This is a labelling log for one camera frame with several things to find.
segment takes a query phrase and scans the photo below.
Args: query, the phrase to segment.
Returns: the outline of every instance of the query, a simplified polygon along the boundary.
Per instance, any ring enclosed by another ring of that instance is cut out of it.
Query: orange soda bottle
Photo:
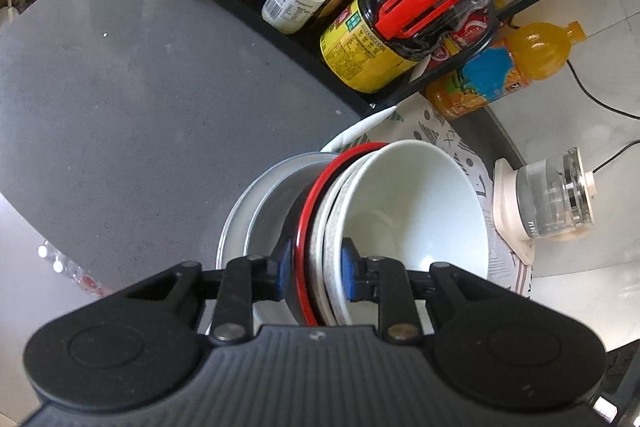
[[[447,120],[558,73],[571,46],[587,38],[578,22],[523,26],[476,55],[459,70],[427,86],[425,96]]]

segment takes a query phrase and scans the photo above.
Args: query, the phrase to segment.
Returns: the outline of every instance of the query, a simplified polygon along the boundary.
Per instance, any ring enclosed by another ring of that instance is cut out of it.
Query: countertop
[[[39,0],[0,49],[0,192],[114,289],[213,267],[244,188],[358,121],[210,0]]]

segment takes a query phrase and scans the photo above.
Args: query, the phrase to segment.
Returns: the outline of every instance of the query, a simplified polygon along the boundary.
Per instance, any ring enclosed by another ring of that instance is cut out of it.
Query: white plate
[[[336,155],[332,153],[310,152],[293,156],[277,165],[271,167],[267,172],[263,173],[242,193],[231,209],[229,216],[226,218],[225,226],[220,235],[218,243],[218,254],[216,256],[216,269],[222,269],[226,263],[236,257],[240,257],[244,250],[244,242],[249,231],[249,225],[254,218],[255,210],[265,196],[270,193],[271,189],[282,183],[288,176],[294,174],[300,169],[318,164],[329,164]],[[279,209],[278,216],[281,226],[284,218],[289,212],[289,208]],[[266,245],[265,255],[270,255],[273,245]],[[281,302],[264,301],[254,304],[254,317],[258,324],[297,324],[294,316],[289,311],[289,307]]]
[[[486,278],[489,247],[482,208],[447,153],[418,140],[386,146],[342,186],[324,235],[324,283],[340,324],[376,324],[377,306],[348,303],[342,288],[343,237],[363,257],[398,259],[428,271],[434,261]],[[424,308],[420,318],[427,317]]]
[[[329,213],[331,212],[332,206],[334,206],[335,198],[337,198],[338,192],[340,192],[340,188],[344,182],[347,181],[349,176],[364,165],[364,162],[367,161],[370,154],[375,153],[377,153],[377,151],[368,153],[362,158],[356,160],[352,165],[347,167],[344,172],[338,176],[337,180],[329,187],[324,198],[322,198],[320,206],[318,206],[316,219],[314,220],[313,227],[311,229],[311,238],[307,243],[309,267],[309,280],[307,285],[311,286],[311,291],[313,292],[314,299],[318,305],[319,312],[324,319],[324,323],[328,326],[337,326],[338,323],[335,321],[334,313],[331,310],[329,298],[326,294],[326,289],[324,288],[324,278],[322,276],[322,245],[324,244],[324,229],[326,227],[326,222],[329,219]]]

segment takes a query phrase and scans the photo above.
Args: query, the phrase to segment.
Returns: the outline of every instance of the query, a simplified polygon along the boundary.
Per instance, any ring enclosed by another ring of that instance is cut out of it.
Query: red-rimmed bowl
[[[356,160],[362,156],[369,154],[370,152],[377,151],[383,148],[386,143],[383,142],[370,142],[361,145],[356,145],[335,158],[320,174],[320,177],[316,180],[311,187],[308,197],[305,201],[305,206],[302,209],[300,216],[300,223],[298,224],[298,233],[296,235],[296,247],[294,250],[294,269],[296,278],[296,291],[298,293],[298,300],[300,301],[300,307],[302,308],[303,316],[306,323],[309,326],[317,326],[318,316],[314,310],[312,303],[309,299],[307,291],[307,274],[306,274],[306,249],[308,243],[308,236],[312,223],[316,218],[318,207],[322,201],[322,198],[326,194],[329,187],[335,182],[340,174],[347,168],[349,168]]]

